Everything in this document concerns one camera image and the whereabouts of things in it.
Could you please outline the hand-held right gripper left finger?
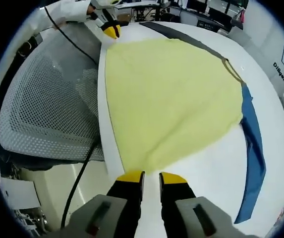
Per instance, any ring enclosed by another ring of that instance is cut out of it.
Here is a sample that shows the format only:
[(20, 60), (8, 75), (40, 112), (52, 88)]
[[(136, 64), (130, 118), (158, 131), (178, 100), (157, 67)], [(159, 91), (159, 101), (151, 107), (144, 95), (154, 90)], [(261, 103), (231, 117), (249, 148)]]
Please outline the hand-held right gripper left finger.
[(70, 238), (133, 238), (141, 217), (144, 171), (119, 176), (106, 195), (96, 195), (72, 213)]

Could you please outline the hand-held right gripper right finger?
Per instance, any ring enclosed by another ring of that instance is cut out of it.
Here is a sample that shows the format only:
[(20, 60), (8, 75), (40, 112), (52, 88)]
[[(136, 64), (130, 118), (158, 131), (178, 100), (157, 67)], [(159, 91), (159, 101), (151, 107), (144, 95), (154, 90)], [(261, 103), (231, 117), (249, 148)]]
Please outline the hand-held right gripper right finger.
[(206, 197), (197, 197), (179, 175), (161, 172), (162, 220), (169, 238), (230, 238), (231, 218)]

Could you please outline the person's left hand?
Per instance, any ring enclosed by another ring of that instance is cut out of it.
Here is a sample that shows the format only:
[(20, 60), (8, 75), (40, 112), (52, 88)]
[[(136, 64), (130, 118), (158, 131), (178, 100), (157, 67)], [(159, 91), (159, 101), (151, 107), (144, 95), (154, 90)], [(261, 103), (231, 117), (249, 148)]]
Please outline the person's left hand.
[(92, 3), (89, 4), (86, 11), (87, 19), (96, 20), (98, 18), (98, 15), (95, 13), (96, 9), (97, 9), (96, 4)]

